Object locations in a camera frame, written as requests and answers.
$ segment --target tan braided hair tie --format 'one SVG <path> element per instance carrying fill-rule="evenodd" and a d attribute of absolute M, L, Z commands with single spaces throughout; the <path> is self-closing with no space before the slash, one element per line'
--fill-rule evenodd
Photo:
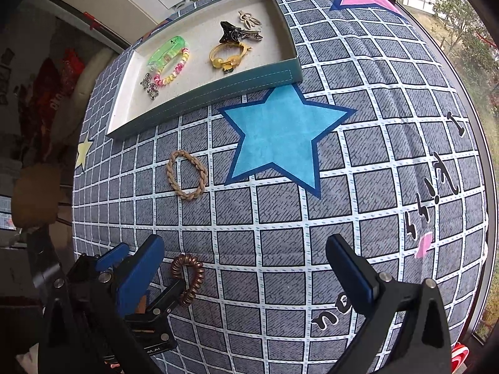
<path fill-rule="evenodd" d="M 178 156 L 183 156 L 190 161 L 200 174 L 198 188 L 190 194 L 183 192 L 173 177 L 173 165 L 175 164 Z M 206 184 L 208 183 L 208 170 L 206 170 L 206 167 L 198 160 L 198 158 L 190 155 L 186 151 L 178 150 L 172 152 L 170 155 L 170 161 L 166 163 L 166 177 L 168 178 L 168 182 L 172 186 L 176 195 L 184 200 L 192 201 L 205 192 Z"/>

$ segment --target yellow star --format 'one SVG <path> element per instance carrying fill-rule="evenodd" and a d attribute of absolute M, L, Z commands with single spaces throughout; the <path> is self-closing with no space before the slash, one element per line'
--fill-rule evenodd
<path fill-rule="evenodd" d="M 92 144 L 93 141 L 88 140 L 87 133 L 87 136 L 85 136 L 85 140 L 82 143 L 78 144 L 78 157 L 76 158 L 76 165 L 74 166 L 74 168 L 81 166 L 83 171 L 85 171 L 85 161 L 87 160 L 87 154 Z"/>

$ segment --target tree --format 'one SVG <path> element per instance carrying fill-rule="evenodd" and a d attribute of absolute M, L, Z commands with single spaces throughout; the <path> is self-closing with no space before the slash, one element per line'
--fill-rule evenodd
<path fill-rule="evenodd" d="M 444 18 L 446 29 L 451 29 L 449 53 L 464 37 L 472 36 L 478 27 L 483 27 L 478 14 L 466 0 L 435 0 L 433 12 L 437 18 Z"/>

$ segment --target teal box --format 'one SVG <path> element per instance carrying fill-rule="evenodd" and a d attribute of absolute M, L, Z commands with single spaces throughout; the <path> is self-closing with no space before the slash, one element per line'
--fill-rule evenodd
<path fill-rule="evenodd" d="M 239 11 L 251 13 L 261 22 L 261 41 L 243 39 L 251 49 L 232 73 L 216 69 L 210 51 L 223 35 L 221 21 L 244 29 Z M 185 68 L 174 81 L 159 87 L 152 100 L 140 82 L 148 72 L 147 62 L 166 41 L 182 36 L 190 51 Z M 226 59 L 239 48 L 218 51 Z M 174 58 L 162 78 L 173 71 Z M 113 99 L 106 135 L 122 140 L 162 122 L 209 104 L 241 94 L 301 82 L 303 75 L 286 19 L 276 0 L 213 0 L 174 19 L 159 32 L 133 48 Z"/>

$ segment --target brown coil hair tie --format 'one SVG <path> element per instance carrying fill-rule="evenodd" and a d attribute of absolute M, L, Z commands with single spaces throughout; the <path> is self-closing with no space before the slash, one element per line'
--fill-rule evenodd
<path fill-rule="evenodd" d="M 196 297 L 203 281 L 205 279 L 205 269 L 203 263 L 192 254 L 181 254 L 173 259 L 170 266 L 172 277 L 176 279 L 183 279 L 184 272 L 183 266 L 192 267 L 194 269 L 194 278 L 189 283 L 189 288 L 186 289 L 180 296 L 180 305 L 188 307 Z"/>
<path fill-rule="evenodd" d="M 176 162 L 178 156 L 183 156 L 188 161 L 190 161 L 196 167 L 200 174 L 198 188 L 196 188 L 196 190 L 191 192 L 190 194 L 183 192 L 176 182 L 175 178 L 173 177 L 173 165 Z M 193 199 L 196 199 L 201 194 L 203 194 L 203 192 L 205 192 L 206 184 L 208 183 L 208 170 L 206 170 L 206 167 L 203 165 L 203 163 L 201 163 L 196 157 L 190 155 L 186 151 L 178 150 L 172 152 L 172 154 L 170 155 L 170 161 L 166 163 L 166 177 L 168 178 L 168 182 L 172 186 L 176 195 L 186 201 L 192 201 Z"/>

